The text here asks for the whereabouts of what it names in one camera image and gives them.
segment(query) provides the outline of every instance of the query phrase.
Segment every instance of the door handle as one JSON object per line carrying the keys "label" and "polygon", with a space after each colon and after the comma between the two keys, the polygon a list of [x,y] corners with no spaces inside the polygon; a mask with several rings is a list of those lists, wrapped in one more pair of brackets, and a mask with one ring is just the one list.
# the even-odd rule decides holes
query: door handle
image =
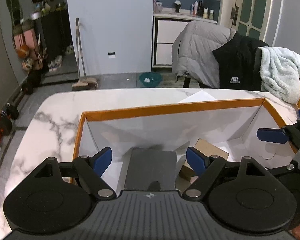
{"label": "door handle", "polygon": [[232,9],[231,9],[230,20],[233,20],[233,18],[234,18],[234,7],[232,7]]}
{"label": "door handle", "polygon": [[236,6],[234,11],[233,25],[237,25],[238,12],[239,12],[239,6]]}

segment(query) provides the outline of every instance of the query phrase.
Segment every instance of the white paper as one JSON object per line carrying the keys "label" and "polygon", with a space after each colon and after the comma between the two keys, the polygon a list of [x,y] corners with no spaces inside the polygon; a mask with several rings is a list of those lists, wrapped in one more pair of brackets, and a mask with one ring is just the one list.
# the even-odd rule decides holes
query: white paper
{"label": "white paper", "polygon": [[209,95],[206,91],[201,90],[183,100],[179,103],[192,103],[192,102],[204,102],[204,101],[216,101],[216,99]]}

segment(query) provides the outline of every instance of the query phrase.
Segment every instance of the orange ball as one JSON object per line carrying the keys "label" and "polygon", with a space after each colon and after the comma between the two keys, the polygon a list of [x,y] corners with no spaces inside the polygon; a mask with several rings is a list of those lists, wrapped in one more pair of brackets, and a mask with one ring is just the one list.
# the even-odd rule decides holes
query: orange ball
{"label": "orange ball", "polygon": [[30,54],[30,48],[27,45],[23,45],[18,50],[16,50],[16,52],[20,58],[26,58]]}

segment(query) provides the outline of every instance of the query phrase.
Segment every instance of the wall switch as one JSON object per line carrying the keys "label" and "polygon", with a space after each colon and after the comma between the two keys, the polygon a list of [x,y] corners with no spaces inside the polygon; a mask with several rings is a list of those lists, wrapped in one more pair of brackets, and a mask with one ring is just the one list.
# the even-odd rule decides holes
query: wall switch
{"label": "wall switch", "polygon": [[115,52],[109,52],[108,56],[109,56],[109,58],[116,58]]}

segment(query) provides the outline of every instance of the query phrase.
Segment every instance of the black chair leg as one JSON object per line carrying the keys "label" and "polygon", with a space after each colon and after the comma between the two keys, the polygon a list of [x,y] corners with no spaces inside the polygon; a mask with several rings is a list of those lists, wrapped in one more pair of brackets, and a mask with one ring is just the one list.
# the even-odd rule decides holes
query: black chair leg
{"label": "black chair leg", "polygon": [[200,87],[200,88],[212,88],[212,87],[207,86],[207,85],[205,85],[205,84],[203,84],[203,83],[200,83],[200,82],[198,82],[198,83],[199,83],[199,87]]}
{"label": "black chair leg", "polygon": [[185,78],[183,82],[183,88],[189,88],[191,78]]}

